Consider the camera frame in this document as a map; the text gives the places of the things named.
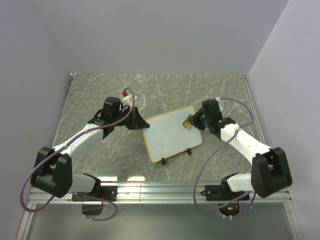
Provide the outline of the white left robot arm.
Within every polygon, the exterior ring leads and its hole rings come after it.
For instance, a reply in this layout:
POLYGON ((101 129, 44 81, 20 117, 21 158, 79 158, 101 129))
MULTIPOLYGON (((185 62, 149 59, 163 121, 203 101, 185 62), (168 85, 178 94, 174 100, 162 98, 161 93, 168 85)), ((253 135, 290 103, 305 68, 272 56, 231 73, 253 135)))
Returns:
POLYGON ((39 150, 30 184, 57 198, 67 193, 83 193, 89 201, 98 200, 104 195, 101 180, 85 173, 74 174, 73 164, 89 148, 112 133, 115 127, 121 126, 128 130, 150 127, 129 99, 123 104, 117 97, 107 97, 102 109, 79 133, 53 148, 43 147, 39 150))

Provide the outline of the yellow framed whiteboard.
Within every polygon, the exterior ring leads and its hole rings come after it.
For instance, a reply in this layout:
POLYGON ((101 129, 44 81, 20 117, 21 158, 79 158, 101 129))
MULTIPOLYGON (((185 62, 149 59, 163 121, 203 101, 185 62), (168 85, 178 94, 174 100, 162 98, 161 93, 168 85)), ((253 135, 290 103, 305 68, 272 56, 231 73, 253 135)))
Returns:
POLYGON ((183 122, 196 113, 192 105, 148 117, 149 128, 142 130, 145 146, 152 163, 162 162, 177 154, 190 151, 203 143, 201 131, 186 128, 183 122))

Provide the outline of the yellow handled eraser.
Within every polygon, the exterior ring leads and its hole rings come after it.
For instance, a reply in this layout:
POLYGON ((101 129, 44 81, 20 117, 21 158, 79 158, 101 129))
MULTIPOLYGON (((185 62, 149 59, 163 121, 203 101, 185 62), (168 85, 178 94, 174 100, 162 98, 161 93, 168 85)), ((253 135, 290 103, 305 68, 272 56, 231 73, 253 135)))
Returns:
POLYGON ((193 125, 193 115, 190 114, 186 120, 183 122, 183 126, 186 128, 186 129, 190 129, 191 126, 193 125))

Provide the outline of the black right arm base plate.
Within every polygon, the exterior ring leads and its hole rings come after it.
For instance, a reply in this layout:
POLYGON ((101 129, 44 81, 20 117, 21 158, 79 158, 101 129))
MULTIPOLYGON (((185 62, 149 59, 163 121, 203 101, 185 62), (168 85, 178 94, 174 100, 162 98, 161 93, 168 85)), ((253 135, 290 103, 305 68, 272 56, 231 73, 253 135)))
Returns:
POLYGON ((206 201, 224 201, 226 199, 225 194, 220 185, 205 185, 204 190, 200 192, 200 195, 205 197, 206 201))

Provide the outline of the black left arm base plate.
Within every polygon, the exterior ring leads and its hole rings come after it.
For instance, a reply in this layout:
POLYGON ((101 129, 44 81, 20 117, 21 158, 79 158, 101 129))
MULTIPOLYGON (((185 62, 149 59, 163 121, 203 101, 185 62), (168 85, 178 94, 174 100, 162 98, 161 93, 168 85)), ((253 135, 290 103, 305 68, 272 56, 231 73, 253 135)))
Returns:
POLYGON ((100 185, 95 187, 89 193, 73 193, 71 200, 73 202, 88 202, 88 201, 99 201, 108 200, 115 202, 117 199, 118 187, 116 185, 100 185))

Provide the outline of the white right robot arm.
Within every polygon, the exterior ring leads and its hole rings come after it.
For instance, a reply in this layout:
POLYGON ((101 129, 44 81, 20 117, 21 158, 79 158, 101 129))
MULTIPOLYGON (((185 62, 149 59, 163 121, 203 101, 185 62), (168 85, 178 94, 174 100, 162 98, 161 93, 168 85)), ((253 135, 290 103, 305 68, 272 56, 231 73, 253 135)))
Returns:
POLYGON ((217 195, 225 200, 233 200, 244 193, 254 192, 266 198, 290 187, 293 179, 285 151, 280 147, 272 148, 245 132, 243 128, 250 126, 250 122, 239 125, 230 117, 223 117, 221 100, 217 97, 203 101, 201 108, 183 122, 186 129, 208 129, 224 142, 224 146, 232 146, 251 165, 250 173, 234 173, 224 177, 217 195))

